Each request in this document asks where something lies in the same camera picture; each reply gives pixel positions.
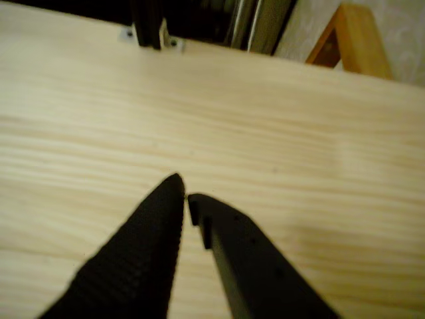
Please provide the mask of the black smooth gripper right finger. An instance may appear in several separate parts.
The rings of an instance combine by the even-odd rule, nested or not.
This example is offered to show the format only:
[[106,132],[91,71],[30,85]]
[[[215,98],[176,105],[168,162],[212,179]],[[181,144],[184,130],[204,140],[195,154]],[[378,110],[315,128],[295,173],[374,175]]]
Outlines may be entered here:
[[187,199],[234,318],[340,317],[249,216],[208,195]]

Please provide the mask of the black ribbed gripper left finger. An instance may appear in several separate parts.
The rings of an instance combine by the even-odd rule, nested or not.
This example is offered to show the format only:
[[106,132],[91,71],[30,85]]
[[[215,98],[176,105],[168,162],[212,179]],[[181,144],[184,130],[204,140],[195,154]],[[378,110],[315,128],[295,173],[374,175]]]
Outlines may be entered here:
[[183,180],[174,173],[82,265],[41,318],[166,318],[184,201]]

